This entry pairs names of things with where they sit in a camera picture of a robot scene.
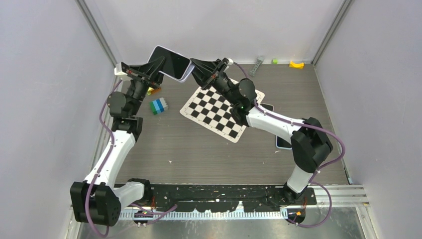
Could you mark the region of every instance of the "white enclosure wall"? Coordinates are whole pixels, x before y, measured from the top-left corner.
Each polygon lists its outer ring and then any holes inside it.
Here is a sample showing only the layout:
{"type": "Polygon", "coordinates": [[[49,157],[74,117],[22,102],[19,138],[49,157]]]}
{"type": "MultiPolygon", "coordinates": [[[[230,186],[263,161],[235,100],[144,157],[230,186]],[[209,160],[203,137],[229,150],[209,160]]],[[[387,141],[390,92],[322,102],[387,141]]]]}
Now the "white enclosure wall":
{"type": "Polygon", "coordinates": [[[343,0],[86,0],[118,61],[156,45],[203,60],[313,60],[343,0]]]}
{"type": "Polygon", "coordinates": [[[0,7],[0,238],[62,239],[112,65],[73,0],[0,7]]]}
{"type": "Polygon", "coordinates": [[[422,2],[355,1],[318,62],[346,165],[381,238],[421,238],[422,2]]]}

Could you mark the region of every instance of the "stacked blocks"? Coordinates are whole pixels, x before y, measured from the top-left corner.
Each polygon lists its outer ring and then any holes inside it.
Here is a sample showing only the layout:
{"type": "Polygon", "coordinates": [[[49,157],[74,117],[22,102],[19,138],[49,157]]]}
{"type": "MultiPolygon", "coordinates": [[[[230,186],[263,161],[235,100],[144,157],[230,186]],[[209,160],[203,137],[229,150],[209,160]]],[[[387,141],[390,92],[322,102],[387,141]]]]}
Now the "stacked blocks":
{"type": "Polygon", "coordinates": [[[151,101],[151,103],[149,104],[154,115],[157,115],[169,109],[169,106],[167,105],[167,102],[164,100],[163,97],[151,101]]]}

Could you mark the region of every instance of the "yellow toy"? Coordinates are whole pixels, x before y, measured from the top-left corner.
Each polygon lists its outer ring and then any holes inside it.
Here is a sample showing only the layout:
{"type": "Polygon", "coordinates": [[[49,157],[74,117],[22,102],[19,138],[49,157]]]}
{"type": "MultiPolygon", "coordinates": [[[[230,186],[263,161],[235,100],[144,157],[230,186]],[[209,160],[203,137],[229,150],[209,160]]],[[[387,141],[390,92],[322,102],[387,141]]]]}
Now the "yellow toy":
{"type": "Polygon", "coordinates": [[[160,92],[160,91],[161,91],[161,87],[158,88],[158,89],[153,89],[153,88],[150,87],[148,89],[147,95],[152,95],[152,94],[155,94],[155,93],[160,92]]]}
{"type": "Polygon", "coordinates": [[[293,61],[290,61],[290,64],[289,64],[290,67],[298,68],[298,69],[302,69],[304,65],[305,64],[303,62],[302,63],[294,63],[293,61]]]}

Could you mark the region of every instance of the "small block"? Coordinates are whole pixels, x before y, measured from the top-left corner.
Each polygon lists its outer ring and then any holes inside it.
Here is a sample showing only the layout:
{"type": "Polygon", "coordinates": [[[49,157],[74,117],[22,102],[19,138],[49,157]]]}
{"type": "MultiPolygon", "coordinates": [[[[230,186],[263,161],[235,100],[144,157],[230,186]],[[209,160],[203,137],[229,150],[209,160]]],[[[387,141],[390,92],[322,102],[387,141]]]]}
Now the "small block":
{"type": "Polygon", "coordinates": [[[148,90],[148,95],[152,95],[152,94],[155,94],[155,93],[158,93],[158,92],[160,92],[161,91],[161,87],[160,88],[158,88],[158,89],[153,89],[152,91],[149,91],[148,90]]]}
{"type": "Polygon", "coordinates": [[[167,106],[167,102],[166,102],[166,100],[163,97],[159,98],[158,100],[161,102],[161,104],[163,106],[167,106]]]}
{"type": "Polygon", "coordinates": [[[294,63],[293,61],[290,61],[290,64],[289,64],[290,67],[298,68],[298,69],[302,69],[304,65],[305,64],[303,62],[302,63],[294,63]]]}

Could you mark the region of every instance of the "black and white checkerboard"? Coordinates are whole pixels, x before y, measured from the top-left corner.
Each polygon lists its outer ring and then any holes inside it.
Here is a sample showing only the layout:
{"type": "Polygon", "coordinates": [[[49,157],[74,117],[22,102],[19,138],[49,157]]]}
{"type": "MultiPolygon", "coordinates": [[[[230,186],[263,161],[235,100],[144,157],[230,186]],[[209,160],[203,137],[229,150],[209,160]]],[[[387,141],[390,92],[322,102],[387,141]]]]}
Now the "black and white checkerboard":
{"type": "MultiPolygon", "coordinates": [[[[256,91],[258,103],[264,98],[264,93],[256,91]]],[[[201,90],[199,87],[186,102],[180,113],[186,118],[204,126],[220,136],[236,143],[242,136],[246,126],[235,123],[230,114],[230,103],[218,94],[214,87],[201,90]]]]}

